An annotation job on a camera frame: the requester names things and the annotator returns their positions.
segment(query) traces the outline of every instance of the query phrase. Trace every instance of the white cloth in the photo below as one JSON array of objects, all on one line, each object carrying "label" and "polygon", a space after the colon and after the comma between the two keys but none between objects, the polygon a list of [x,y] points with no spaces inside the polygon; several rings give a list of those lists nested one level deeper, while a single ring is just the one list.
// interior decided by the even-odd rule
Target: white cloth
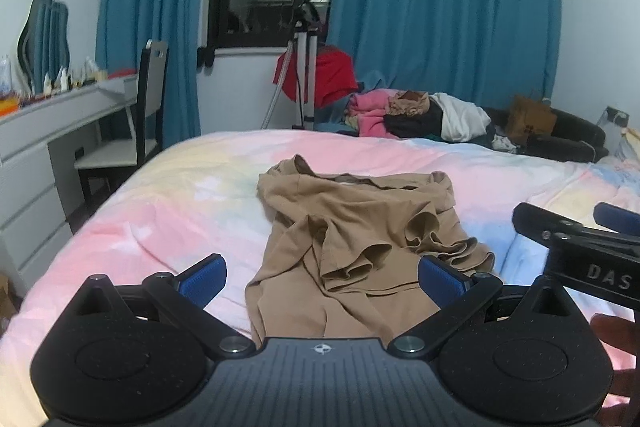
[{"label": "white cloth", "polygon": [[506,136],[498,136],[495,135],[494,141],[492,142],[492,147],[494,151],[500,152],[508,152],[510,154],[515,154],[518,152],[518,148],[511,143]]},{"label": "white cloth", "polygon": [[486,134],[491,118],[475,103],[463,102],[444,92],[431,95],[444,113],[442,139],[447,142],[468,142]]}]

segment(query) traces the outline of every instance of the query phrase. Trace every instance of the red cloth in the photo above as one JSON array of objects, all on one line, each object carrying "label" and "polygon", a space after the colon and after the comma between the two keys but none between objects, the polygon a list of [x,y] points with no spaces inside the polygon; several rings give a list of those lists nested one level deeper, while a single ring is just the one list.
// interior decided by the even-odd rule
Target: red cloth
[{"label": "red cloth", "polygon": [[138,70],[136,68],[130,68],[129,70],[118,70],[111,73],[109,75],[109,78],[121,78],[123,76],[133,76],[136,73],[138,73]]},{"label": "red cloth", "polygon": [[[276,74],[273,83],[277,84],[280,71],[284,65],[282,55],[278,59]],[[334,46],[322,46],[318,48],[318,60],[316,60],[316,107],[321,108],[358,90],[358,83],[353,72],[353,61],[345,52]],[[282,90],[295,102],[298,89],[298,54],[293,53],[289,69],[284,80]]]}]

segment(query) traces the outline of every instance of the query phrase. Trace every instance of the pastel tie-dye bedsheet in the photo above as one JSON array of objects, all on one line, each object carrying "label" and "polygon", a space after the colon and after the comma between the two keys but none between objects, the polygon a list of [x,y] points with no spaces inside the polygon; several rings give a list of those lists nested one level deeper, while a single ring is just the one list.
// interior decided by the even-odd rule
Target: pastel tie-dye bedsheet
[{"label": "pastel tie-dye bedsheet", "polygon": [[[228,280],[207,311],[249,335],[244,287],[262,263],[271,231],[271,213],[256,197],[258,175],[294,154],[323,173],[446,172],[462,225],[494,250],[495,269],[507,283],[532,282],[545,262],[545,249],[516,237],[511,226],[521,201],[590,226],[599,201],[640,211],[640,173],[634,165],[561,164],[468,144],[303,131],[211,134],[182,143],[123,185],[27,295],[0,340],[0,425],[35,427],[46,419],[30,384],[30,361],[90,274],[137,284],[156,271],[178,273],[209,253],[221,253]],[[594,298],[575,298],[587,316],[596,311],[630,316]],[[633,362],[616,354],[618,367]]]}]

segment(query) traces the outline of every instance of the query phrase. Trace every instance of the power outlet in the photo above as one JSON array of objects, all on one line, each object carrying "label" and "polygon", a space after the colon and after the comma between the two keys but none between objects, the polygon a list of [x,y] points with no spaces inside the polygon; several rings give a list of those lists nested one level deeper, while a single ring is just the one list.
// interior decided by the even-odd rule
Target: power outlet
[{"label": "power outlet", "polygon": [[618,127],[628,127],[629,115],[624,111],[609,106],[607,107],[607,121],[614,123]]}]

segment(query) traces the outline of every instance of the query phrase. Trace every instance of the desk drawer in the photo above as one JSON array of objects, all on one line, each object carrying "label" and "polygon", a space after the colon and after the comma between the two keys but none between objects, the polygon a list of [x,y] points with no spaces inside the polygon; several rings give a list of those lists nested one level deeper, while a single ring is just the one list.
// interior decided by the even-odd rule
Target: desk drawer
[{"label": "desk drawer", "polygon": [[136,103],[138,99],[138,76],[124,79],[124,98],[127,104]]},{"label": "desk drawer", "polygon": [[71,230],[65,223],[24,265],[20,270],[20,278],[26,290],[29,290],[45,274],[58,252],[64,248],[71,237]]},{"label": "desk drawer", "polygon": [[64,222],[58,190],[51,187],[0,232],[7,253],[18,270]]},{"label": "desk drawer", "polygon": [[41,146],[0,166],[0,229],[55,183],[49,150]]},{"label": "desk drawer", "polygon": [[78,98],[70,96],[58,103],[51,103],[54,100],[42,102],[42,107],[33,108],[24,114],[18,111],[9,115],[4,122],[0,120],[0,158],[4,161],[43,141],[57,129],[70,127],[80,118]]},{"label": "desk drawer", "polygon": [[123,94],[95,89],[92,92],[87,93],[82,99],[82,119],[93,118],[96,114],[107,113],[117,107],[122,107],[123,103]]}]

